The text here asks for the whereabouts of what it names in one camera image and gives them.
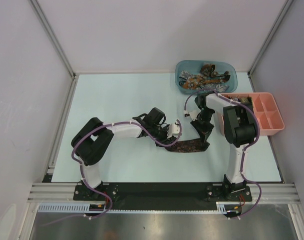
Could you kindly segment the dark brown paisley tie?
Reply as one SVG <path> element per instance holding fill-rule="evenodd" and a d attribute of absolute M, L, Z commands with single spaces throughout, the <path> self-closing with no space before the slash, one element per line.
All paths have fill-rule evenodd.
<path fill-rule="evenodd" d="M 210 143 L 201 138 L 178 141 L 172 146 L 165 147 L 169 152 L 173 153 L 200 153 L 208 149 Z"/>

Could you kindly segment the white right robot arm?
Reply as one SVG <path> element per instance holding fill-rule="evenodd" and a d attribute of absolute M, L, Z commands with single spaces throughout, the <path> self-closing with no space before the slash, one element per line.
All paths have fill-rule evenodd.
<path fill-rule="evenodd" d="M 248 148 L 259 138 L 259 123 L 249 103 L 241 103 L 218 93 L 198 94 L 195 103 L 200 112 L 191 124 L 205 144 L 214 128 L 210 123 L 213 114 L 219 113 L 223 116 L 224 136 L 230 150 L 228 169 L 223 177 L 222 194 L 227 200 L 233 201 L 246 188 L 246 154 Z"/>

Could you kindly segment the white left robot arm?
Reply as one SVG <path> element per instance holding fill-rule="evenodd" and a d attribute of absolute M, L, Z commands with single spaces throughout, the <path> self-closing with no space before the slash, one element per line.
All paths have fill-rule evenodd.
<path fill-rule="evenodd" d="M 103 123 L 97 117 L 91 118 L 71 142 L 71 157 L 80 165 L 85 195 L 92 200 L 101 196 L 99 161 L 113 140 L 150 137 L 158 147 L 174 146 L 182 135 L 181 122 L 177 119 L 166 124 L 165 121 L 165 113 L 156 107 L 128 121 Z"/>

